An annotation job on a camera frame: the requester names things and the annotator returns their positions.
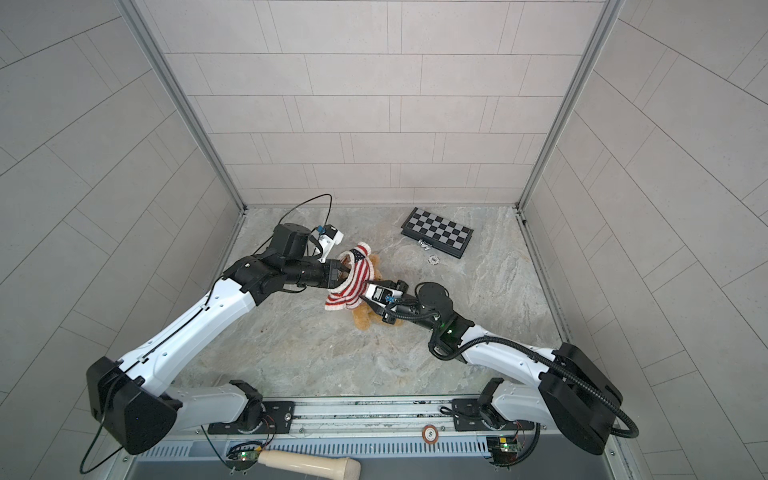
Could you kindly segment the red white striped knit sweater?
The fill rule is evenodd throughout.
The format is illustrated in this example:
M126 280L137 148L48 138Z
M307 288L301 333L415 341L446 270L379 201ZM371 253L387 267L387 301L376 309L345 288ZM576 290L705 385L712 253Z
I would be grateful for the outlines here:
M361 295L375 276L371 254L370 245L359 242L338 257L341 264L349 268L349 273L340 286L329 290L324 305L327 311L354 310L363 303Z

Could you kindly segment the tan plush teddy bear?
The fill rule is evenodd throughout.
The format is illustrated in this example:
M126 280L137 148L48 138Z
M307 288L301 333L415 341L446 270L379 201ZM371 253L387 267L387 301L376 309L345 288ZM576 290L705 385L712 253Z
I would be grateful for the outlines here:
M383 279L379 257L371 252L368 244L361 242L345 252L340 260L342 265L348 268L348 272L341 285L330 290L327 307L349 310L354 326L360 331L368 330L374 322L386 325L382 315L362 298L367 289L367 281Z

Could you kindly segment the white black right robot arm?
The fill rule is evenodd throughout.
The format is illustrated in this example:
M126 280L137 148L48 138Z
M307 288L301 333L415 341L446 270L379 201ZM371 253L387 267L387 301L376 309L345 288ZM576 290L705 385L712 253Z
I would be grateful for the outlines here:
M621 408L618 388L573 344L547 349L497 336L457 313L448 290L435 282L410 290L402 281L371 281L361 298L387 323L403 320L429 330L428 350L436 359L496 371L478 405L480 420L491 429L518 420L554 425L595 455L611 436L640 433Z

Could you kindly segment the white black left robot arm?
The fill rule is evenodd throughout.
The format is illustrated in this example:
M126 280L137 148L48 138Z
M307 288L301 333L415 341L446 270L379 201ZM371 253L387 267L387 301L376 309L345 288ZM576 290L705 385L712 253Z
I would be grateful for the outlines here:
M315 230L283 223L269 247L226 269L189 310L117 360L102 357L86 372L93 417L127 453L143 453L172 431L221 423L251 433L263 423L261 394L247 382L180 390L183 368L229 325L276 292L333 289L347 267L330 258L344 236L327 224Z

